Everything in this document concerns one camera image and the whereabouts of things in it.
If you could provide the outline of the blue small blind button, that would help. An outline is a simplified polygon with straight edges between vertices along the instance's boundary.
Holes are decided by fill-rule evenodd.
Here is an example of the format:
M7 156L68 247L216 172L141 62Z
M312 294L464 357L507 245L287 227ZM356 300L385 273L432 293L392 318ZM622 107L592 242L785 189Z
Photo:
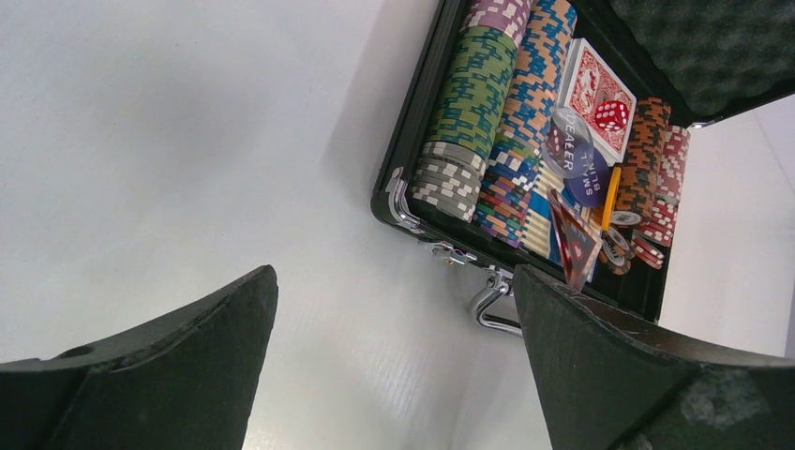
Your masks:
M605 204L612 167L598 150L592 154L592 163L579 177L564 181L565 189L582 206L594 208Z

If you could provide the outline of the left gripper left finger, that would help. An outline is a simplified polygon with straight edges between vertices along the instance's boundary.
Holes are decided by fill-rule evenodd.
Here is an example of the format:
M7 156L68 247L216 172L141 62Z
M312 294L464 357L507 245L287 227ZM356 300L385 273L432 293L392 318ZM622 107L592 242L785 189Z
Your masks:
M239 449L278 307L264 265L111 337L1 366L5 449Z

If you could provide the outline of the clear dealer button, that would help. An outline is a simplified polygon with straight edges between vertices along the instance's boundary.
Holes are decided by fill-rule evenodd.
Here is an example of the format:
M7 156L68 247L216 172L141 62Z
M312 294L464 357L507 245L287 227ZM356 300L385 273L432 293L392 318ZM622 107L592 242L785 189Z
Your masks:
M593 137L588 124L566 107L556 108L548 124L543 160L563 179L580 177L593 163Z

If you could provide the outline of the blue striped card box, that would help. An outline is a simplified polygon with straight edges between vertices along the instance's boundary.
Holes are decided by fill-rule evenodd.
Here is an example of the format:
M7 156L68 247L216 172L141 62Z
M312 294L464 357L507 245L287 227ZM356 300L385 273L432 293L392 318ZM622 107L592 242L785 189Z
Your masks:
M557 190L566 201L569 210L591 231L598 232L600 226L598 221L594 220L592 209L579 203L564 185L563 179L549 169L544 161L540 161L535 169L530 206L522 225L519 245L561 266L562 258L553 227L548 191L551 188Z

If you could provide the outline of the orange big blind button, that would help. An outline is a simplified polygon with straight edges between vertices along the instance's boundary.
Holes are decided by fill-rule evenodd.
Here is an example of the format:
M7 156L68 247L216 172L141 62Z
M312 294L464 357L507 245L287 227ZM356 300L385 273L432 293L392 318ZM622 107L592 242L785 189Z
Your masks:
M608 185L607 196L605 199L603 214L601 218L601 229L607 231L611 226L612 214L618 196L618 189L622 178L622 168L618 165L612 168L610 182Z

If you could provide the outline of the red triangular all-in button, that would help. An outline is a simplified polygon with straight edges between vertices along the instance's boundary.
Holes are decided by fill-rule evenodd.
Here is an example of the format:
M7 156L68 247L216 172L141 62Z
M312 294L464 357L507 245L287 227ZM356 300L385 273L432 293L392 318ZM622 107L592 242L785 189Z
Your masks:
M581 292L593 275L602 238L568 205L554 188L547 192L562 268L567 285Z

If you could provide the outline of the black aluminium poker case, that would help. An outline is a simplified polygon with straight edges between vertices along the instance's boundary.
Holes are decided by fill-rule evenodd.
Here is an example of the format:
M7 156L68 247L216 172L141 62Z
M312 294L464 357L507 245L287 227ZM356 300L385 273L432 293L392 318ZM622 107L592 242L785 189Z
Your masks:
M492 302L512 291L517 266L529 264L562 281L565 275L562 265L486 232L474 222L475 212L464 222L410 195L429 119L471 2L443 1L439 6L376 182L371 210L379 221L435 244L454 261L487 269L490 280L475 304L477 317L484 318ZM567 2L577 12L571 43L586 39L636 96L637 104L644 98L667 102L667 128L709 125L794 91L790 1ZM636 233L639 225L610 227L631 246L633 237L641 236ZM643 319L657 319L670 247L646 240L664 253L662 269L651 268L635 254L629 272L618 276L599 261L598 253L583 291Z

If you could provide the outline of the orange black poker chip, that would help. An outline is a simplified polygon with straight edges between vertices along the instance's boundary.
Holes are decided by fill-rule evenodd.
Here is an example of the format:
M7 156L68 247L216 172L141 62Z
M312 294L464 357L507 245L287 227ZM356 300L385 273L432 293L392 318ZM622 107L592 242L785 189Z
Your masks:
M601 237L599 261L614 275L626 275L635 257L629 241L615 227L602 231Z

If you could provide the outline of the red poker chip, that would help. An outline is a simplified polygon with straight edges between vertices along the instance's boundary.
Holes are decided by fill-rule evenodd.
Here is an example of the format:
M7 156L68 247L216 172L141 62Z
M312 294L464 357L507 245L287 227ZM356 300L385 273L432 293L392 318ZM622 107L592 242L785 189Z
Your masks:
M636 256L651 268L657 270L663 268L665 261L664 253L642 236L635 235L632 239L631 246Z

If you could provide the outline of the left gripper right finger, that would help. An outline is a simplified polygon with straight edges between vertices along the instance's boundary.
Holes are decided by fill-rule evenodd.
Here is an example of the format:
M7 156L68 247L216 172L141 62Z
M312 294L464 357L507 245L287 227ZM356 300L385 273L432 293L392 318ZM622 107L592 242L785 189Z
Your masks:
M517 313L556 449L790 449L794 363L688 337L529 265Z

